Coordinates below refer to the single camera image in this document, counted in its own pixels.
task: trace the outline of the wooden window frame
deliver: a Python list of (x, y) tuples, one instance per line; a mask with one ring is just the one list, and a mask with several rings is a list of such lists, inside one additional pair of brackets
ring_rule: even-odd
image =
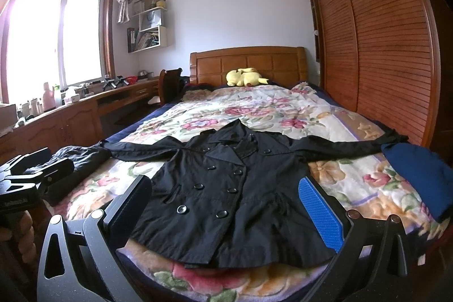
[[(0, 82), (1, 82), (1, 94), (2, 101), (9, 103), (8, 98), (8, 84), (6, 77), (6, 52), (8, 50), (8, 33), (10, 29), (9, 16), (14, 0), (11, 0), (8, 7), (5, 9), (5, 25), (3, 28), (2, 44), (0, 49)], [(113, 0), (104, 0), (102, 2), (100, 24), (102, 37), (101, 48), (103, 65), (105, 66), (106, 74), (111, 77), (116, 76), (115, 74), (115, 62), (113, 58), (113, 36), (112, 36), (112, 22), (113, 22)]]

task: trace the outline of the window pane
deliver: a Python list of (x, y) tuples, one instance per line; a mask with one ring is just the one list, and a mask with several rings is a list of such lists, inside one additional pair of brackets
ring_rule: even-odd
[(16, 0), (10, 14), (6, 77), (10, 103), (42, 96), (59, 83), (57, 38), (61, 0)]
[(67, 0), (63, 26), (66, 83), (102, 77), (99, 52), (99, 0)]

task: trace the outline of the window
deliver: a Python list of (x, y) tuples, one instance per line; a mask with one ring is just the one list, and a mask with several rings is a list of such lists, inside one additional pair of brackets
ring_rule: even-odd
[(66, 88), (110, 74), (113, 56), (106, 47), (111, 35), (104, 2), (14, 0), (2, 50), (4, 101), (19, 105), (40, 97), (45, 82)]

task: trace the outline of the red bowl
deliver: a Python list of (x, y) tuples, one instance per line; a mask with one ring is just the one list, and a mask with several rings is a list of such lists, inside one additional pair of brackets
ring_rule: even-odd
[(138, 77), (137, 76), (129, 76), (126, 77), (126, 81), (129, 82), (129, 85), (133, 85), (137, 82)]

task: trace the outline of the black garment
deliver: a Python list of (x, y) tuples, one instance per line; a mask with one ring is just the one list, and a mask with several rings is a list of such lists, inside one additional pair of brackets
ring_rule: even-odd
[(132, 238), (167, 258), (209, 267), (281, 262), (310, 267), (335, 252), (325, 246), (298, 197), (307, 162), (378, 153), (406, 141), (395, 131), (373, 141), (294, 140), (255, 132), (236, 120), (189, 142), (101, 146), (125, 161), (168, 160), (153, 177), (149, 203)]
[(74, 172), (50, 185), (46, 193), (42, 195), (42, 198), (51, 206), (57, 205), (80, 182), (110, 158), (110, 151), (99, 145), (91, 147), (66, 146), (58, 150), (47, 163), (29, 168), (24, 174), (37, 173), (41, 168), (65, 158), (71, 159), (74, 163)]

